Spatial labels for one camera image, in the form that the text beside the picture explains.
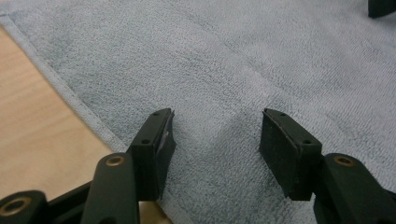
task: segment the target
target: gray towel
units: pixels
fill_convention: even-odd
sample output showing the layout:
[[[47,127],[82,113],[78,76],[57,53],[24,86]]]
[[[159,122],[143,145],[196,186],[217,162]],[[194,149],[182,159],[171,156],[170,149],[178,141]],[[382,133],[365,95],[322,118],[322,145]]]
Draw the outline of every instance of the gray towel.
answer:
[[[396,190],[396,14],[367,0],[11,0],[0,22],[114,151],[171,107],[175,223],[314,223],[258,148],[283,111]]]

